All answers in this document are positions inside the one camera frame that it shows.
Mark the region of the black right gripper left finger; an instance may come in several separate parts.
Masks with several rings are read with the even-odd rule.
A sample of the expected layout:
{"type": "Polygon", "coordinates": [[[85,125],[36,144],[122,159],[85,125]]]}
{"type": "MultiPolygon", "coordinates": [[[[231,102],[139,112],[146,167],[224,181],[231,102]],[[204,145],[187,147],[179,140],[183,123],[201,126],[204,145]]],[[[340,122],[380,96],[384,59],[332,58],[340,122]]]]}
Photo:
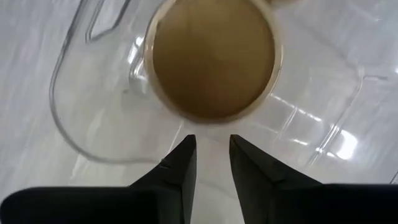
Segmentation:
{"type": "Polygon", "coordinates": [[[123,187],[32,187],[0,204],[1,224],[189,224],[197,142],[186,136],[152,170],[123,187]]]}

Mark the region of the tan-lid furikake seasoning jar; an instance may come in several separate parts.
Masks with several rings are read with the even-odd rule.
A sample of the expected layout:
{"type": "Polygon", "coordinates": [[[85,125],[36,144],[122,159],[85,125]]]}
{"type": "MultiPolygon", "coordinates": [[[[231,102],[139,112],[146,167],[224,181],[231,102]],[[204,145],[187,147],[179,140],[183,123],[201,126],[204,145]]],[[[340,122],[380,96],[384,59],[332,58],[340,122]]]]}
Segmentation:
{"type": "Polygon", "coordinates": [[[196,123],[228,123],[275,86],[283,45],[265,0],[164,0],[144,41],[155,94],[196,123]]]}

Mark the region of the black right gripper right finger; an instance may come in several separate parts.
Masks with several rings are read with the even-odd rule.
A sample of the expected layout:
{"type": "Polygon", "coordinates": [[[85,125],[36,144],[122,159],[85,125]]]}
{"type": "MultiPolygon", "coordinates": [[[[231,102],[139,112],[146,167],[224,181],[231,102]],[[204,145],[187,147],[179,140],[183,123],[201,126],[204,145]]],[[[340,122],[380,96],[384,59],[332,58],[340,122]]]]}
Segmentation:
{"type": "Polygon", "coordinates": [[[323,184],[237,134],[229,158],[245,224],[398,224],[398,185],[323,184]]]}

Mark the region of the clear plastic bin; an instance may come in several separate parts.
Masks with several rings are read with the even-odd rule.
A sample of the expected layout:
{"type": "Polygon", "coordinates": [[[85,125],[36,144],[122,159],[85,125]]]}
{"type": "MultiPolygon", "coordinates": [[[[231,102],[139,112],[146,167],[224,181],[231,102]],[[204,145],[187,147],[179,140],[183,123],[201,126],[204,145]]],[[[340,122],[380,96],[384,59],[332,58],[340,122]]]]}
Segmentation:
{"type": "Polygon", "coordinates": [[[81,0],[50,84],[57,128],[86,158],[156,164],[186,135],[202,182],[231,177],[239,134],[322,182],[398,184],[398,0],[274,1],[277,84],[249,116],[198,124],[168,110],[144,66],[162,0],[81,0]]]}

